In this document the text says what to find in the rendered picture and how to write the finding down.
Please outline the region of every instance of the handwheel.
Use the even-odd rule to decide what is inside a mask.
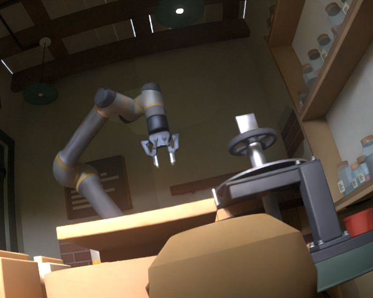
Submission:
[[[235,156],[244,156],[249,154],[247,148],[250,144],[259,142],[262,149],[265,150],[271,147],[277,139],[278,136],[274,129],[253,129],[234,137],[228,143],[228,151]],[[243,143],[243,146],[236,148],[240,143]]]

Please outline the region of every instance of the bottle label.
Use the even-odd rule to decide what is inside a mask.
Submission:
[[[363,175],[363,172],[360,172],[360,173],[359,173],[359,181],[360,181],[361,183],[363,183],[363,182],[366,181],[366,179],[365,179],[365,175]]]
[[[352,186],[354,186],[354,189],[358,187],[358,182],[356,181],[356,178],[352,179]]]
[[[343,180],[338,181],[338,189],[340,190],[340,194],[346,191],[346,189],[344,188]]]
[[[349,9],[349,5],[347,4],[347,2],[345,2],[343,6],[343,11],[345,14],[347,14],[348,9]]]
[[[322,49],[322,52],[321,52],[321,58],[322,60],[325,62],[325,59],[326,57],[328,56],[328,53],[326,52],[326,50],[323,48]]]

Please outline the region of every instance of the robotic arm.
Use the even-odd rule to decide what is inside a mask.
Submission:
[[[169,131],[162,91],[156,83],[145,84],[141,95],[135,99],[101,88],[95,95],[94,103],[94,108],[88,113],[65,148],[55,157],[53,173],[62,186],[75,188],[85,197],[102,219],[110,219],[122,216],[123,212],[101,187],[98,172],[92,166],[78,163],[77,160],[111,114],[118,114],[124,123],[131,123],[143,115],[146,116],[149,139],[141,143],[146,154],[154,159],[156,167],[159,167],[157,149],[164,146],[170,153],[171,164],[174,164],[174,153],[178,149],[178,134],[172,135]],[[171,139],[174,141],[173,147],[170,144]],[[149,151],[149,143],[152,144],[152,151]]]

